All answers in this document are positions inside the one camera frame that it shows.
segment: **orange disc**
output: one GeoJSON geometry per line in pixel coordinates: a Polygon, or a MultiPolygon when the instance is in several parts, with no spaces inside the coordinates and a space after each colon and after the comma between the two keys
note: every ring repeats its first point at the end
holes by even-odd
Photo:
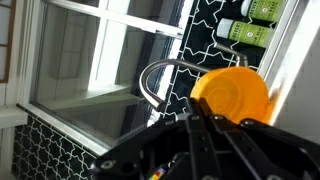
{"type": "Polygon", "coordinates": [[[267,86],[249,68],[230,67],[206,73],[193,87],[191,97],[202,109],[209,106],[212,113],[224,115],[237,124],[245,118],[267,121],[264,120],[269,104],[267,86]]]}

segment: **bottle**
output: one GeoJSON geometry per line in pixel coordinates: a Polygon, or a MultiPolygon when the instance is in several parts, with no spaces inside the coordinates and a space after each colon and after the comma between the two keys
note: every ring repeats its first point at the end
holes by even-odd
{"type": "Polygon", "coordinates": [[[273,29],[270,28],[225,18],[221,19],[217,28],[219,37],[265,48],[269,46],[273,33],[273,29]]]}
{"type": "Polygon", "coordinates": [[[276,22],[285,7],[284,0],[244,0],[241,14],[254,19],[276,22]]]}

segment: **bottle label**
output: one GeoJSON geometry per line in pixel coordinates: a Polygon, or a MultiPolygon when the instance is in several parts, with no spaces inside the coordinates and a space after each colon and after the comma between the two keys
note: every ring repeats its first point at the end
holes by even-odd
{"type": "Polygon", "coordinates": [[[229,33],[229,39],[264,47],[269,32],[270,29],[266,27],[234,21],[229,33]]]}
{"type": "Polygon", "coordinates": [[[276,21],[283,0],[252,0],[248,16],[266,21],[276,21]]]}

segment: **curved metal rod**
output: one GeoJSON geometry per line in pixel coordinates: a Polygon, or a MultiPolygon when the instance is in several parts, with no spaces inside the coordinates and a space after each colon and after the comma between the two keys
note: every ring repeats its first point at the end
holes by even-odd
{"type": "Polygon", "coordinates": [[[147,87],[147,78],[149,74],[152,73],[154,70],[167,65],[182,66],[182,67],[189,68],[191,70],[199,71],[201,73],[207,73],[211,71],[211,69],[209,68],[206,68],[197,64],[193,64],[187,61],[178,60],[178,59],[164,59],[161,61],[154,62],[149,66],[147,66],[140,75],[139,86],[140,86],[140,91],[142,92],[142,95],[146,98],[146,100],[151,104],[151,106],[156,111],[164,110],[167,103],[149,90],[149,88],[147,87]]]}

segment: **metal handle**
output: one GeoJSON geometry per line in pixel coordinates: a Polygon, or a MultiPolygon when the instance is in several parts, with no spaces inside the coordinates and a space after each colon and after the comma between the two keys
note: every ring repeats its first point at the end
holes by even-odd
{"type": "Polygon", "coordinates": [[[165,60],[154,62],[149,66],[147,66],[140,75],[139,86],[140,86],[140,91],[142,95],[146,98],[146,100],[151,104],[151,106],[156,111],[164,110],[164,108],[166,107],[166,102],[160,99],[156,94],[154,94],[149,90],[149,88],[147,87],[147,78],[149,74],[154,70],[167,65],[182,66],[182,67],[186,67],[191,70],[199,71],[202,73],[207,73],[211,71],[211,69],[209,68],[206,68],[197,64],[193,64],[187,61],[178,60],[178,59],[165,59],[165,60]]]}
{"type": "MultiPolygon", "coordinates": [[[[247,56],[244,54],[241,54],[237,51],[234,51],[226,46],[223,46],[219,43],[215,43],[215,48],[229,52],[231,54],[234,54],[237,58],[237,64],[236,66],[245,66],[248,67],[248,59],[247,56]]],[[[160,99],[156,94],[151,92],[149,88],[147,87],[147,78],[151,72],[153,72],[155,69],[162,67],[162,66],[167,66],[167,65],[177,65],[177,66],[182,66],[186,67],[198,72],[202,73],[207,73],[210,72],[211,69],[193,64],[187,61],[183,60],[178,60],[178,59],[165,59],[161,61],[154,62],[147,66],[141,73],[140,79],[139,79],[139,86],[140,86],[140,91],[142,92],[142,95],[146,98],[146,100],[151,104],[151,106],[156,110],[156,111],[162,111],[166,107],[166,102],[160,99]]]]}

